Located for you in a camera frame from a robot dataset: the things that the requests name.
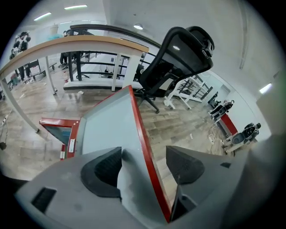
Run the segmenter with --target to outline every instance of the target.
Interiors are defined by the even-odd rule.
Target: chair base
[[[158,114],[160,112],[159,108],[153,103],[153,101],[156,99],[156,97],[151,97],[151,96],[148,96],[142,89],[139,89],[137,90],[134,95],[136,97],[140,97],[142,100],[141,100],[141,103],[143,102],[143,100],[146,100],[152,107],[154,107],[156,109],[155,113]]]

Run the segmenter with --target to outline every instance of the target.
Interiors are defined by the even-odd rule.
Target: floor
[[[112,94],[109,89],[63,90],[64,73],[55,69],[52,78],[58,89],[52,95],[46,78],[34,83],[20,83],[12,93],[28,117],[37,123],[40,132],[35,133],[12,111],[7,124],[0,127],[0,141],[6,142],[7,148],[0,154],[0,166],[9,177],[30,180],[38,173],[59,161],[62,143],[38,124],[41,117],[59,119],[79,119],[95,104]],[[165,194],[172,205],[177,185],[166,166],[165,147],[175,145],[204,153],[223,155],[221,148],[222,132],[214,125],[208,115],[208,107],[189,101],[191,110],[178,99],[174,100],[176,109],[171,110],[157,98],[156,105],[160,109],[155,114],[153,108],[144,101],[139,109],[151,143],[155,163],[162,179]],[[0,120],[11,111],[6,101],[0,101]],[[209,135],[217,140],[212,146]]]

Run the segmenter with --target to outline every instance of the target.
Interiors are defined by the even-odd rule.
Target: ceiling light
[[[74,5],[74,6],[66,7],[65,9],[75,9],[75,8],[83,8],[83,7],[87,7],[87,5]]]
[[[264,94],[271,88],[272,84],[267,84],[264,88],[261,88],[259,91],[261,94]]]
[[[71,21],[63,22],[63,23],[60,23],[60,25],[61,25],[61,24],[65,24],[65,23],[70,23],[70,22],[71,22]]]
[[[50,15],[50,14],[51,14],[50,12],[45,13],[44,15],[41,15],[41,16],[35,18],[34,21],[37,21],[37,20],[39,20],[39,19],[41,19],[41,18],[43,18],[43,17],[45,17],[45,16],[48,16],[48,15]]]
[[[138,29],[138,30],[142,30],[143,29],[142,25],[140,25],[140,24],[136,24],[133,27]]]
[[[180,50],[180,48],[178,46],[175,46],[175,45],[173,46],[173,48],[176,50]]]

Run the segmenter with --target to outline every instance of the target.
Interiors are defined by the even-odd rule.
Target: white post
[[[12,95],[9,86],[7,84],[6,79],[0,81],[1,87],[3,89],[3,92],[6,96],[7,102],[10,104],[12,109],[30,126],[32,127],[36,133],[39,131],[39,129],[36,127],[36,125],[27,117],[27,115],[23,112],[23,110],[20,108],[19,104],[16,102],[14,96]]]
[[[112,86],[111,86],[112,91],[115,91],[117,72],[118,72],[118,68],[120,64],[120,57],[121,55],[118,53],[116,57],[116,61],[115,61],[114,71],[113,71]]]
[[[46,71],[46,77],[48,79],[48,84],[49,84],[49,87],[53,93],[53,95],[56,94],[56,91],[55,91],[55,87],[54,87],[54,84],[53,84],[53,80],[50,76],[50,70],[49,70],[49,61],[48,61],[48,57],[46,56],[46,60],[45,60],[45,71]]]
[[[129,57],[122,87],[126,87],[133,82],[138,64],[140,63],[141,55],[141,51],[136,49],[133,50],[132,55]]]

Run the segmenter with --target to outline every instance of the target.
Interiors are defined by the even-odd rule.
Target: black slot
[[[42,188],[32,201],[33,206],[40,212],[45,213],[56,192],[54,189]]]

